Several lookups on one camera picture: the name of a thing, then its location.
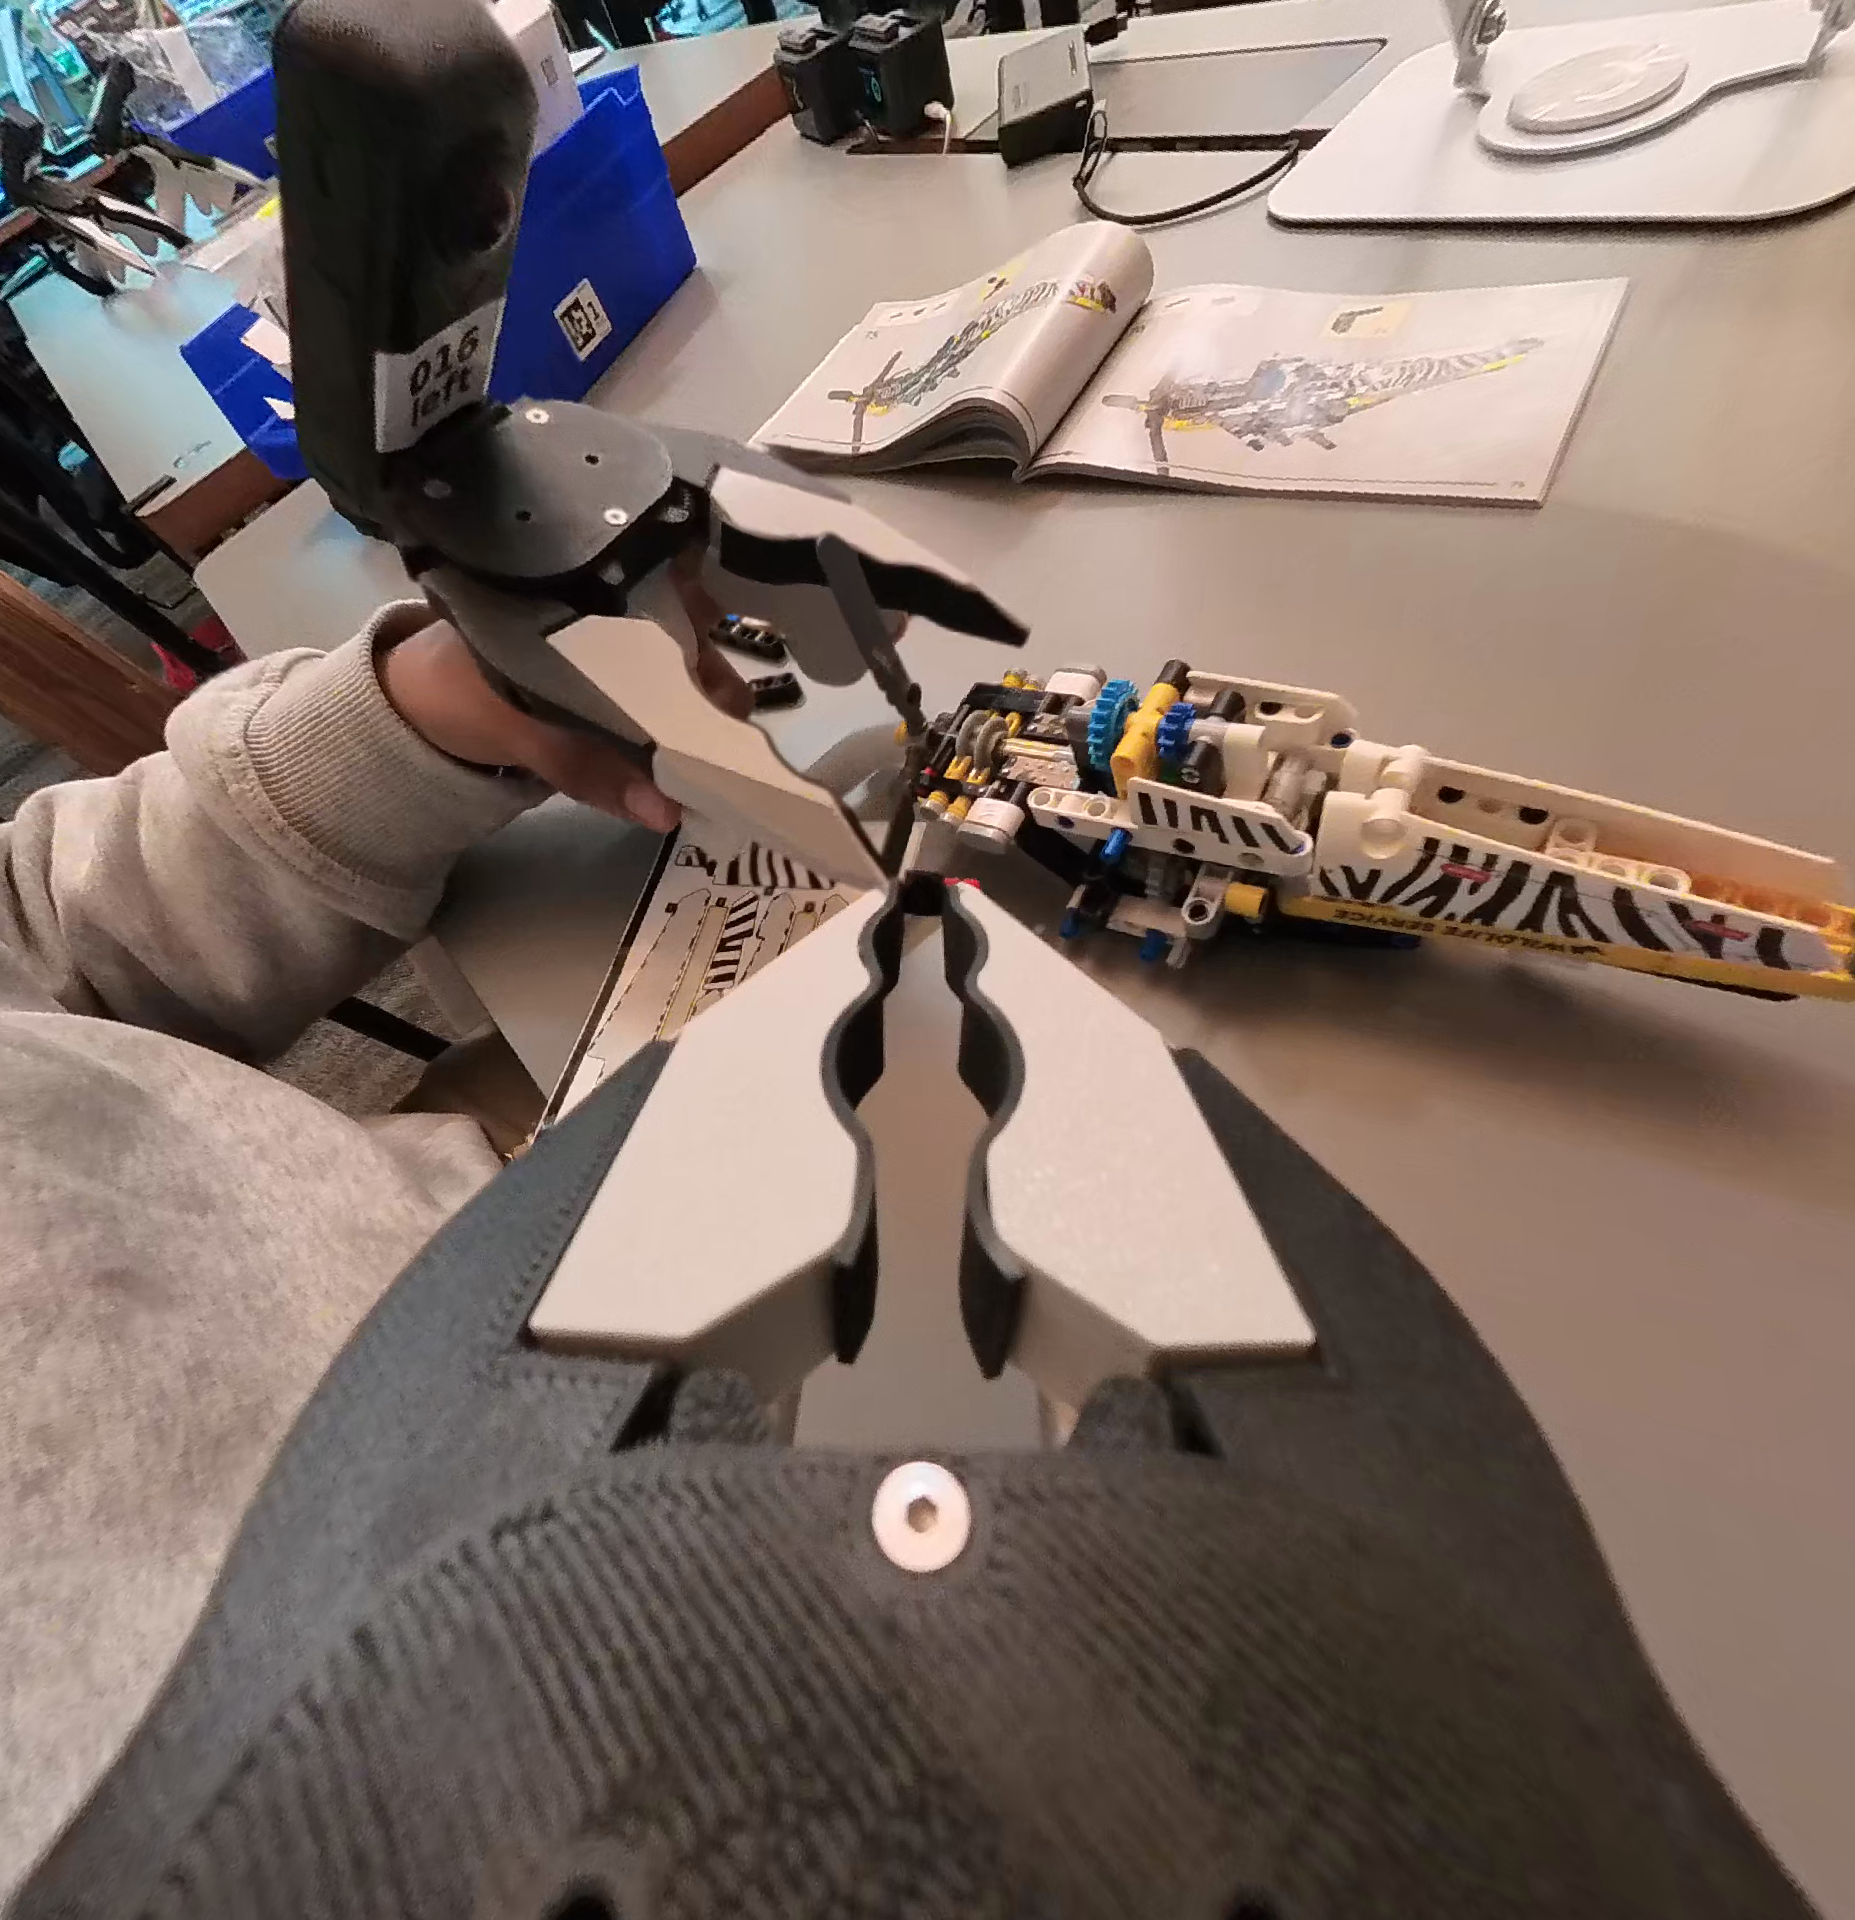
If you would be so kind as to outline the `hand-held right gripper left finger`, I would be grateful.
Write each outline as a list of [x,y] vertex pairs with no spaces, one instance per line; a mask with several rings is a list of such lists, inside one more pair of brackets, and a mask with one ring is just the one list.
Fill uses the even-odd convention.
[[879,1272],[857,1105],[886,1067],[891,888],[856,896],[671,1044],[524,1323],[550,1358],[740,1378],[777,1439],[853,1365]]

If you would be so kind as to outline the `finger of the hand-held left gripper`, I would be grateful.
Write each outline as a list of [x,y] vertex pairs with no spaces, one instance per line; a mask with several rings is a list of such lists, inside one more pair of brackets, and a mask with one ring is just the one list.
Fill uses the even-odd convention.
[[906,621],[1001,646],[1028,640],[1028,626],[963,569],[815,475],[697,430],[653,424],[651,433],[675,479],[708,496],[702,588],[725,612],[768,621],[806,679],[846,687],[869,676],[819,566],[825,539],[857,561],[891,640]]
[[660,626],[583,618],[556,631],[550,649],[649,741],[651,781],[667,798],[819,877],[888,885],[879,857],[838,798],[792,771],[753,722],[719,710]]

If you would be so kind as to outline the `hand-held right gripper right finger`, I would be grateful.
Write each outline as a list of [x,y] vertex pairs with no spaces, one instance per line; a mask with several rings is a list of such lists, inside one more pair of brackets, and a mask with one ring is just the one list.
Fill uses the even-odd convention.
[[1176,1052],[975,884],[943,891],[963,1175],[959,1318],[1065,1439],[1110,1381],[1308,1367],[1319,1333]]

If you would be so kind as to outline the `lego airplane model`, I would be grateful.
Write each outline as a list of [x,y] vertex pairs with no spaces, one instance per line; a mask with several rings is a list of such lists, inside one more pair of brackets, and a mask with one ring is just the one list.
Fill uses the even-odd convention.
[[1337,692],[1165,660],[971,686],[895,725],[906,862],[1027,853],[1065,940],[1184,967],[1222,934],[1464,942],[1763,1001],[1855,1002],[1819,853],[1357,729]]

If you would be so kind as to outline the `person's left forearm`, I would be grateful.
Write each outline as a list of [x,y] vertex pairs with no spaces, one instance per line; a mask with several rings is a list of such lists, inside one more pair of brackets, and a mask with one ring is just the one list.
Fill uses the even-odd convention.
[[273,653],[165,745],[0,830],[0,1081],[247,1079],[432,927],[459,857],[550,792],[402,718],[383,669],[429,608]]

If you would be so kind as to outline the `person's left hand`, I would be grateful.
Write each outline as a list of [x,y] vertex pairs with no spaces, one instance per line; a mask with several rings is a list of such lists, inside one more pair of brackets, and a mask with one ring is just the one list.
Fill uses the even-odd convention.
[[496,690],[467,642],[425,607],[390,608],[374,642],[390,711],[429,750],[496,778],[535,781],[621,823],[667,832],[681,808],[636,750],[569,718],[537,718]]

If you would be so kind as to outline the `zebra striped sticker sheet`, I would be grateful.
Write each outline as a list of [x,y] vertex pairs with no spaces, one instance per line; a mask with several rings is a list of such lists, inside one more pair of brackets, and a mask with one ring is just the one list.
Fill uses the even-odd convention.
[[537,1127],[550,1130],[641,1050],[672,1041],[860,891],[686,815],[651,865]]

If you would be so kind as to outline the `blue plastic bin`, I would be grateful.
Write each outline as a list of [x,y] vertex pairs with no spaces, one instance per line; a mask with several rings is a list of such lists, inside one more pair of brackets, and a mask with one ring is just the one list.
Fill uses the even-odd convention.
[[[580,114],[535,162],[499,323],[496,403],[579,403],[697,265],[637,68],[579,81]],[[283,485],[309,470],[290,377],[243,345],[232,305],[178,348],[247,451]]]

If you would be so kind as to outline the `white box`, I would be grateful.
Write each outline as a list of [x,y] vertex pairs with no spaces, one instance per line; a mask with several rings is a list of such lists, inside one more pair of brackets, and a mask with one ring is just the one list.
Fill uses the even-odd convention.
[[489,3],[533,81],[533,155],[546,153],[583,118],[573,52],[558,30],[554,3]]

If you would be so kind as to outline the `black battery charger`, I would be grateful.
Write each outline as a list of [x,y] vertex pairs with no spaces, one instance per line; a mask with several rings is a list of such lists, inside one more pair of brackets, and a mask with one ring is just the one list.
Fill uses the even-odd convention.
[[952,73],[939,16],[909,11],[863,14],[845,35],[860,90],[860,122],[886,138],[906,138],[952,106]]
[[845,33],[819,20],[785,22],[773,73],[801,138],[833,147],[860,129],[860,73]]

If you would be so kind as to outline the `black power adapter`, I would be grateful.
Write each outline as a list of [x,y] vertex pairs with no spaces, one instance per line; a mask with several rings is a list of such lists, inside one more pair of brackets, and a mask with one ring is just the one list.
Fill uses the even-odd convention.
[[1046,30],[996,62],[996,155],[1007,170],[1084,151],[1098,106],[1077,26]]

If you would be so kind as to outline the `open instruction booklet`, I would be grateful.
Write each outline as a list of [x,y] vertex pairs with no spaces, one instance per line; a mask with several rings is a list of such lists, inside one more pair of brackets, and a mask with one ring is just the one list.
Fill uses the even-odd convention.
[[1452,295],[1160,295],[1148,246],[1060,228],[875,305],[755,445],[815,470],[1000,462],[1206,496],[1546,501],[1626,280]]

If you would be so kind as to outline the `person's grey zip hoodie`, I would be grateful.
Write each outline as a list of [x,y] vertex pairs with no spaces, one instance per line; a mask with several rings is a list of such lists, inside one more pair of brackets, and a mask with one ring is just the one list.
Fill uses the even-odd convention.
[[0,1906],[135,1730],[314,1384],[499,1158],[262,1067],[0,1081]]

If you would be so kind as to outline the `dark grey desk mat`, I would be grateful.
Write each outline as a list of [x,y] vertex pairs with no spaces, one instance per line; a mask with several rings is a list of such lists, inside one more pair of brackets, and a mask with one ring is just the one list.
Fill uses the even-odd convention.
[[1251,151],[1331,130],[1346,84],[1380,57],[1380,39],[1141,56],[1098,49],[1093,102],[1117,141],[1156,151]]

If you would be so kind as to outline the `silver monitor stand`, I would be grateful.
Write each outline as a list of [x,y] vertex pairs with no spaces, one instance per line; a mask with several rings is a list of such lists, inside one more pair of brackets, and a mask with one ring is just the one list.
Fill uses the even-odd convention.
[[1855,198],[1855,3],[1451,3],[1274,190],[1289,228],[1755,228]]

